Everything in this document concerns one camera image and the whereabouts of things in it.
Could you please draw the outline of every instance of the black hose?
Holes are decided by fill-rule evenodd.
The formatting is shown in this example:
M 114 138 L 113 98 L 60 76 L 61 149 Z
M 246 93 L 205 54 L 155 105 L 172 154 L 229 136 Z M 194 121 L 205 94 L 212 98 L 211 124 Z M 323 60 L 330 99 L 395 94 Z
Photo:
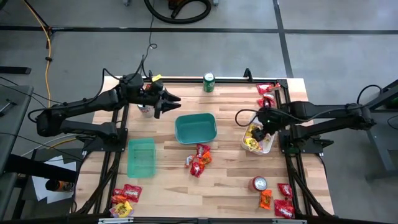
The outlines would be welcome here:
M 181 9 L 186 4 L 194 2 L 194 1 L 202 2 L 203 4 L 206 5 L 206 9 L 205 9 L 205 11 L 202 14 L 200 14 L 199 16 L 192 17 L 192 18 L 188 18 L 188 19 L 176 19 L 175 18 L 178 15 L 178 13 L 181 11 Z M 171 18 L 168 18 L 168 17 L 160 15 L 157 11 L 155 11 L 155 9 L 150 4 L 149 0 L 144 0 L 144 2 L 145 2 L 145 5 L 147 6 L 149 12 L 152 15 L 154 15 L 159 20 L 161 20 L 163 22 L 166 22 L 166 23 L 169 23 L 169 24 L 191 24 L 191 23 L 194 23 L 194 22 L 198 22 L 198 21 L 204 19 L 211 11 L 211 2 L 210 2 L 210 0 L 183 0 L 173 10 Z

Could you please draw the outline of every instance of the concrete floor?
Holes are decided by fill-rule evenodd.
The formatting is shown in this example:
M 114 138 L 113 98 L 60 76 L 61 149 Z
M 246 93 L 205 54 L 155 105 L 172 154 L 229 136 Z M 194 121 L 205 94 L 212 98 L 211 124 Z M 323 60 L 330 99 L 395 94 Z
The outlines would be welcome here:
M 165 0 L 156 8 L 170 14 Z M 285 29 L 398 29 L 398 2 L 394 0 L 280 0 Z M 33 6 L 51 25 L 149 27 L 151 15 L 141 0 L 125 7 L 121 0 L 34 1 Z M 181 16 L 197 14 L 199 3 L 189 4 Z M 0 11 L 0 24 L 37 23 L 22 1 L 9 1 Z M 155 19 L 154 27 L 276 29 L 272 0 L 220 0 L 210 15 L 196 24 L 171 26 Z M 52 98 L 80 100 L 100 87 L 101 69 L 131 73 L 148 43 L 148 33 L 56 33 L 49 73 Z M 286 77 L 278 34 L 153 33 L 158 48 L 150 51 L 146 68 L 163 75 L 240 77 L 246 67 L 256 77 Z M 362 87 L 385 86 L 397 78 L 398 35 L 286 35 L 295 78 L 304 78 L 309 100 L 316 104 L 354 102 Z M 2 75 L 20 85 L 33 85 L 46 95 L 45 37 L 42 32 L 0 31 L 0 63 L 26 66 L 32 73 Z M 363 101 L 374 96 L 369 90 Z M 39 107 L 32 101 L 29 109 Z M 90 122 L 92 114 L 75 118 Z M 34 125 L 25 120 L 21 135 L 40 142 Z M 328 184 L 335 213 L 343 218 L 396 223 L 398 180 L 367 183 L 364 175 L 382 169 L 378 153 L 366 133 L 343 130 L 325 134 L 335 140 L 325 149 Z M 15 154 L 34 144 L 18 140 Z

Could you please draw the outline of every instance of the green translucent container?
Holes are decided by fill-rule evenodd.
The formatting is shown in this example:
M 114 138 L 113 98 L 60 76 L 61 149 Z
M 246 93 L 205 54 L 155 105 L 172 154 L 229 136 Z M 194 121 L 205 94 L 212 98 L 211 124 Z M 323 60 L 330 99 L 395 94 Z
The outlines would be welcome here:
M 129 141 L 127 176 L 131 178 L 153 177 L 155 175 L 156 149 L 153 138 Z
M 212 114 L 184 115 L 175 120 L 175 138 L 181 144 L 208 142 L 216 136 L 216 119 Z

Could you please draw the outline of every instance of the wooden table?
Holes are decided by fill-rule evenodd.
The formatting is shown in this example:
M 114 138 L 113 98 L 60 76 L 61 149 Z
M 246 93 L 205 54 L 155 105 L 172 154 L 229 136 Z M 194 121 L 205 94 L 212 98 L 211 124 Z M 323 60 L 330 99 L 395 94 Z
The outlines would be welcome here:
M 117 81 L 106 78 L 104 89 L 115 86 Z M 288 79 L 290 99 L 307 101 L 304 81 Z M 139 203 L 134 205 L 136 217 L 229 217 L 272 218 L 272 210 L 259 208 L 259 194 L 248 191 L 249 179 L 262 175 L 267 179 L 268 189 L 274 199 L 283 199 L 277 183 L 288 183 L 284 156 L 280 153 L 279 141 L 275 138 L 270 153 L 257 156 L 241 148 L 240 140 L 245 128 L 234 121 L 236 112 L 243 108 L 258 109 L 259 95 L 255 84 L 217 84 L 214 92 L 202 91 L 202 84 L 166 83 L 165 87 L 181 97 L 181 108 L 168 111 L 160 119 L 143 118 L 136 105 L 130 105 L 127 128 L 129 139 L 154 138 L 156 143 L 156 175 L 148 179 L 127 177 L 127 154 L 122 154 L 116 188 L 124 184 L 143 188 Z M 217 122 L 217 137 L 209 142 L 213 162 L 206 167 L 200 178 L 185 169 L 185 158 L 195 153 L 195 145 L 182 145 L 174 136 L 175 119 L 185 114 L 213 113 Z M 111 121 L 112 112 L 98 111 L 93 122 Z M 243 123 L 252 114 L 239 115 Z M 93 193 L 100 179 L 103 152 L 94 152 L 83 164 L 77 183 L 78 207 Z M 323 166 L 313 154 L 303 154 L 303 166 L 308 188 L 326 211 L 333 213 L 328 183 Z M 303 197 L 298 188 L 298 201 L 304 211 Z M 105 189 L 101 211 L 106 203 Z

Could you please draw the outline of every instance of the yellow cable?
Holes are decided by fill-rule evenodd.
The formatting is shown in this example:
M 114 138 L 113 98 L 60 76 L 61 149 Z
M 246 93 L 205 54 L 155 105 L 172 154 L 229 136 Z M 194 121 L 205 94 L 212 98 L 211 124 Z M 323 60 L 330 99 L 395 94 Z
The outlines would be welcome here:
M 32 10 L 32 8 L 26 4 L 27 8 L 31 11 L 31 13 L 33 14 L 33 16 L 36 18 L 37 22 L 39 22 L 40 26 L 42 27 L 44 34 L 47 38 L 47 43 L 49 43 L 49 58 L 51 58 L 51 41 L 50 41 L 50 37 L 49 34 L 47 33 L 47 31 L 45 30 L 42 21 L 40 21 L 40 19 L 36 16 L 35 12 Z M 50 100 L 51 100 L 51 93 L 50 93 L 50 88 L 49 88 L 49 82 L 47 80 L 48 77 L 48 73 L 49 73 L 49 67 L 50 67 L 50 61 L 47 61 L 47 66 L 45 68 L 45 86 L 47 87 L 47 94 L 49 96 L 49 107 L 50 107 Z
M 64 143 L 67 143 L 67 142 L 71 142 L 71 141 L 74 141 L 74 140 L 77 140 L 77 139 L 76 139 L 76 138 L 73 138 L 73 139 L 64 140 L 64 141 L 62 141 L 62 142 L 58 142 L 58 143 L 56 143 L 55 145 L 51 146 L 50 149 L 52 149 L 52 148 L 55 147 L 55 146 L 59 146 L 59 145 L 61 145 L 61 144 L 64 144 Z

